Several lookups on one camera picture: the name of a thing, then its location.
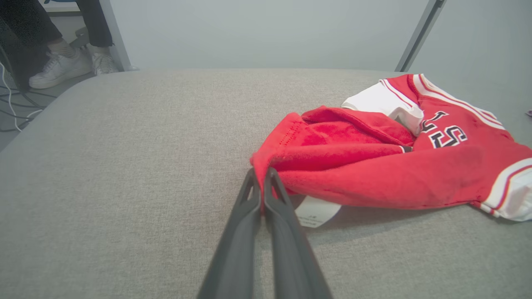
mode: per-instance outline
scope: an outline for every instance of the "sock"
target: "sock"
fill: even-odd
[[[89,49],[92,53],[101,53],[101,54],[110,54],[109,47],[96,47],[93,45],[89,45]]]
[[[72,48],[66,40],[62,39],[61,42],[56,44],[48,44],[48,49],[52,52],[57,52],[59,55],[63,55],[68,58],[73,58],[76,55],[76,50]]]

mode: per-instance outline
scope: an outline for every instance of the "clothing tag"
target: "clothing tag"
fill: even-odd
[[[316,228],[329,221],[342,205],[307,196],[296,209],[302,226]]]

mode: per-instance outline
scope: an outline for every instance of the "folded clothing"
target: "folded clothing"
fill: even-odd
[[[251,164],[259,182],[274,167],[289,192],[342,205],[470,203],[496,217],[532,219],[532,150],[492,113],[422,74],[381,80],[342,108],[287,115]]]

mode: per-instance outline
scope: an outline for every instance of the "number print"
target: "number print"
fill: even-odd
[[[428,120],[424,120],[421,123],[421,132],[427,133],[429,131],[433,131],[433,130],[437,129],[438,126],[436,124],[434,124],[434,123],[427,124],[427,122],[436,121],[436,120],[438,120],[438,119],[440,119],[440,118],[442,118],[442,117],[444,117],[446,115],[449,115],[449,114],[446,113],[446,112],[443,112],[443,111],[438,111],[438,112],[436,112],[436,114],[434,115],[433,118],[428,119]],[[448,137],[448,140],[444,142],[443,139],[445,137]],[[455,146],[455,145],[458,145],[462,141],[466,141],[467,140],[467,135],[464,133],[462,128],[460,128],[458,126],[450,126],[450,127],[445,128],[445,130],[443,130],[443,131],[436,131],[436,132],[430,134],[429,138],[430,138],[430,142],[432,142],[434,148],[440,148],[440,147],[444,147],[444,146]]]
[[[421,132],[428,132],[428,131],[432,131],[432,130],[436,129],[437,126],[435,124],[433,124],[433,123],[427,124],[427,122],[438,120],[438,119],[442,118],[445,115],[449,115],[449,114],[445,113],[443,111],[438,111],[438,112],[436,112],[436,114],[434,115],[433,118],[428,119],[428,120],[424,120],[421,123]]]
[[[444,146],[455,146],[455,145],[459,145],[460,142],[467,140],[466,134],[458,126],[450,126],[450,127],[445,128],[445,135],[449,137],[449,140],[447,140],[444,143],[442,143],[444,134],[441,131],[438,131],[438,132],[435,132],[429,135],[430,141],[432,142],[434,148],[439,148],[439,147],[444,147]]]

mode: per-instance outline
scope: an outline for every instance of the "red stripe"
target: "red stripe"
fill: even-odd
[[[484,114],[485,116],[487,116],[487,117],[489,117],[489,118],[495,120],[495,118],[494,118],[493,115],[491,115],[491,114],[489,114],[489,113],[487,113],[487,112],[485,112],[485,111],[482,111],[482,110],[481,110],[480,113],[482,113],[482,114]]]
[[[386,86],[386,88],[388,88],[388,90],[390,90],[392,93],[394,93],[394,95],[396,95],[401,101],[403,101],[404,103],[406,103],[410,108],[412,107],[412,105],[410,103],[408,103],[407,101],[403,100],[398,94],[396,94],[389,86],[388,84],[386,83],[386,80],[383,80],[384,82],[384,85]]]
[[[508,189],[510,188],[510,180],[512,179],[513,176],[515,176],[516,174],[520,173],[520,172],[523,172],[529,168],[532,168],[532,165],[529,165],[529,166],[525,166],[519,170],[516,170],[514,171],[512,174],[510,174],[508,176],[508,179],[506,179],[506,185],[504,185],[504,192],[502,194],[502,199],[501,199],[501,202],[499,202],[499,205],[497,207],[495,207],[496,210],[500,209],[502,207],[502,205],[504,204],[504,201],[506,200],[506,196],[508,195]]]
[[[428,91],[430,91],[430,92],[433,92],[433,93],[435,93],[435,94],[438,94],[438,95],[440,95],[440,96],[443,96],[443,97],[449,99],[450,101],[457,102],[457,103],[460,103],[460,104],[464,104],[464,105],[466,105],[467,107],[469,107],[469,108],[473,109],[474,111],[476,111],[481,117],[483,116],[482,112],[478,111],[477,109],[475,109],[475,107],[469,105],[468,103],[466,103],[466,102],[459,102],[459,101],[456,101],[456,100],[451,99],[450,97],[448,97],[448,96],[446,96],[446,95],[444,95],[444,94],[442,94],[442,93],[439,93],[439,92],[437,92],[437,91],[435,91],[435,90],[429,89],[429,88],[427,87],[427,85],[425,85],[425,82],[423,81],[423,77],[422,77],[421,75],[419,75],[419,80],[421,81],[421,84],[423,84],[423,87],[424,87],[426,90],[428,90]],[[497,125],[499,125],[499,126],[502,125],[501,123],[499,123],[499,122],[497,122],[497,121],[493,121],[492,119],[488,119],[488,118],[486,118],[485,116],[484,116],[483,118],[484,118],[485,120],[487,120],[487,121],[489,121],[489,122],[492,122],[492,123],[494,123],[494,124],[497,124]]]

